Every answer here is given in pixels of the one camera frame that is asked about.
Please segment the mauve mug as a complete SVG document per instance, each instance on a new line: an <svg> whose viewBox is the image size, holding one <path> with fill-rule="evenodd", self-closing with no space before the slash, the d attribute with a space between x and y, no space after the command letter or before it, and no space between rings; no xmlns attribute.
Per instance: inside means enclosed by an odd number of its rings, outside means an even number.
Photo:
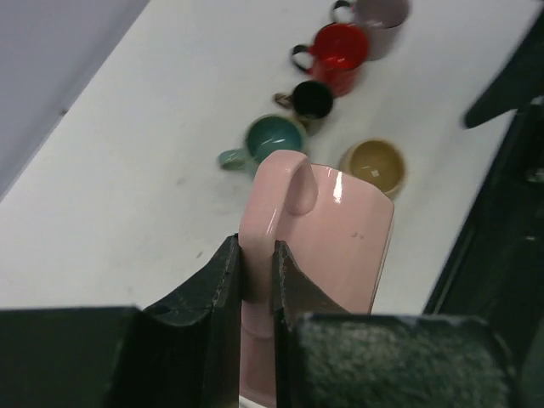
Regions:
<svg viewBox="0 0 544 408"><path fill-rule="evenodd" d="M394 48L403 25L411 14L411 1L358 0L335 1L329 12L332 22L340 22L340 9L349 11L349 23L358 26L369 38L368 60L380 60Z"/></svg>

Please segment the teal green mug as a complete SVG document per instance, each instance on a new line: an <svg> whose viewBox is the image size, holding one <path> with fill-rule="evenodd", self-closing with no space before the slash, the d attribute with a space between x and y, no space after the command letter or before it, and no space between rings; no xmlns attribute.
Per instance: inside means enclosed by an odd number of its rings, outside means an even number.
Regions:
<svg viewBox="0 0 544 408"><path fill-rule="evenodd" d="M277 150L308 154L308 135L294 119L282 115L264 115L247 128L241 148L218 155L218 165L226 171L241 171L254 176L259 165Z"/></svg>

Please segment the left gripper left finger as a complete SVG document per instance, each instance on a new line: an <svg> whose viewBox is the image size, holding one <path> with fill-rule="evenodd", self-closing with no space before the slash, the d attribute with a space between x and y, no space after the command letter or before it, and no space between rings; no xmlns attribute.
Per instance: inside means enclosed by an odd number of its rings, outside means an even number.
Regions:
<svg viewBox="0 0 544 408"><path fill-rule="evenodd" d="M240 277L232 235L145 309L3 310L2 406L238 406Z"/></svg>

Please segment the red mug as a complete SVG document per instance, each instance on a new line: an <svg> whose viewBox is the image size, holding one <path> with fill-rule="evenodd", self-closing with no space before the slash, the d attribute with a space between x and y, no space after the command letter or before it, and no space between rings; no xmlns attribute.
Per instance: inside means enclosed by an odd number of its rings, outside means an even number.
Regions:
<svg viewBox="0 0 544 408"><path fill-rule="evenodd" d="M354 89L369 51L369 38L357 25L331 23L317 31L312 44L294 46L290 59L341 97Z"/></svg>

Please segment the pink mug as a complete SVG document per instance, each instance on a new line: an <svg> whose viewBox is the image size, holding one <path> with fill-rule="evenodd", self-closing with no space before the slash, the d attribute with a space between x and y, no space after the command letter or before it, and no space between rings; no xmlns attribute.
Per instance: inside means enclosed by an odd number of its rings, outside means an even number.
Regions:
<svg viewBox="0 0 544 408"><path fill-rule="evenodd" d="M258 167L238 242L246 277L241 306L241 396L274 407L272 257L284 241L297 266L352 314L368 314L387 254L394 203L377 187L294 150Z"/></svg>

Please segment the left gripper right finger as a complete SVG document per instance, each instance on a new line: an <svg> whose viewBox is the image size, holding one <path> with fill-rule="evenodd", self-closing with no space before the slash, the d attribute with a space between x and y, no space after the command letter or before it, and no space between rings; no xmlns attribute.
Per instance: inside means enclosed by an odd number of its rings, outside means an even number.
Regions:
<svg viewBox="0 0 544 408"><path fill-rule="evenodd" d="M280 407L520 407L505 343L466 316L350 314L273 254Z"/></svg>

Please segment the brown patterned mug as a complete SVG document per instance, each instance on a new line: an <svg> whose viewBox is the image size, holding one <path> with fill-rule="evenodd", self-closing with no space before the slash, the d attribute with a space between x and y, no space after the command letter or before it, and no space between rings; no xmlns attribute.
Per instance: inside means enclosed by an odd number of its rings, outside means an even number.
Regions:
<svg viewBox="0 0 544 408"><path fill-rule="evenodd" d="M304 126L323 122L331 113L335 96L323 82L300 82L290 93L275 93L273 101L291 110Z"/></svg>

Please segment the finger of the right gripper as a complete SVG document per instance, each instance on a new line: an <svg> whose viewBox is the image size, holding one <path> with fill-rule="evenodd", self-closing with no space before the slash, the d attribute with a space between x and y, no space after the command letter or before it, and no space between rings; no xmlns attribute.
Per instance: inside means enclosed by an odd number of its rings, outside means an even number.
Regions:
<svg viewBox="0 0 544 408"><path fill-rule="evenodd" d="M465 128L476 128L503 113L519 109L536 96L536 56L526 54L508 63L463 117Z"/></svg>

